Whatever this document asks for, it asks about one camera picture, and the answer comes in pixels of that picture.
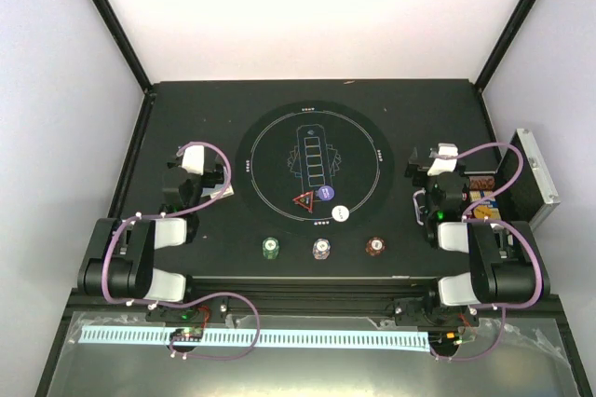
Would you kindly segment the green chip stack source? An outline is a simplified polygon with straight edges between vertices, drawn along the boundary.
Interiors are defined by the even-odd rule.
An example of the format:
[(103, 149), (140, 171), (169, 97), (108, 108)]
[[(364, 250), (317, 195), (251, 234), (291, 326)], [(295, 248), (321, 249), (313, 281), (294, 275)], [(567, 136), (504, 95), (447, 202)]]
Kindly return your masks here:
[(278, 257), (280, 245), (273, 237), (266, 238), (262, 243), (263, 256), (267, 260), (274, 260)]

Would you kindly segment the purple round button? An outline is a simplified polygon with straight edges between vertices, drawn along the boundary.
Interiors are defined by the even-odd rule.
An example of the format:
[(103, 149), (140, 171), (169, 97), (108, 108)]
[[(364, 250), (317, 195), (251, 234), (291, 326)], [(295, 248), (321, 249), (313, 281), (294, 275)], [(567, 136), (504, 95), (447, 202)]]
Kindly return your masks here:
[(330, 201), (334, 198), (335, 192), (330, 185), (323, 185), (317, 190), (316, 195), (322, 201)]

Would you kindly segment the red triangular button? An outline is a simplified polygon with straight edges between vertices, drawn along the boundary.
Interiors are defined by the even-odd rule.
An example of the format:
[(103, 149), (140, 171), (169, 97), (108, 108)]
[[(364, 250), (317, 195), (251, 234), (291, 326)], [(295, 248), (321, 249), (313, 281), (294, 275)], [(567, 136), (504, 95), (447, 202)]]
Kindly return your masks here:
[(314, 191), (310, 190), (305, 192), (295, 197), (292, 202), (297, 206), (307, 210), (309, 213), (312, 213), (314, 209)]

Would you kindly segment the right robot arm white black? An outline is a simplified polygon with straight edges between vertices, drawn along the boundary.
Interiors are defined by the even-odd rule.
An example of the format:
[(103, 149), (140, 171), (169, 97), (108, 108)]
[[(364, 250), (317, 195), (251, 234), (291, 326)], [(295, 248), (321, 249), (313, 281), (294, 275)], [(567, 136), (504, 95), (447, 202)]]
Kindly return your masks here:
[(451, 320), (457, 307), (530, 308), (550, 294), (530, 223), (497, 208), (510, 202), (527, 165), (520, 148), (505, 147), (492, 185), (475, 186), (464, 163), (483, 145), (460, 152), (454, 144), (439, 144), (427, 158), (413, 152), (407, 161), (404, 175), (416, 189), (414, 215), (425, 239), (468, 260), (466, 272), (438, 279), (438, 292), (424, 301), (425, 317), (435, 325)]

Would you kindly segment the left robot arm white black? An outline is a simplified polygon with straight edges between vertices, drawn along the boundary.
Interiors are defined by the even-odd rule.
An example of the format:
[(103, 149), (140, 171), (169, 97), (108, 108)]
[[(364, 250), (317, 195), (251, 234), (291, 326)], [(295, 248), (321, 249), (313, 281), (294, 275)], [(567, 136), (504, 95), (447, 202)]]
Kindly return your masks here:
[(194, 319), (200, 308), (196, 294), (186, 290), (187, 278), (155, 267), (156, 251), (191, 242), (198, 230), (195, 208), (224, 189), (227, 166), (217, 155), (205, 160), (200, 146), (168, 164), (162, 176), (163, 202), (156, 218), (141, 215), (125, 223), (115, 218), (98, 220), (77, 276), (77, 289), (88, 296), (115, 301), (167, 302), (180, 322)]

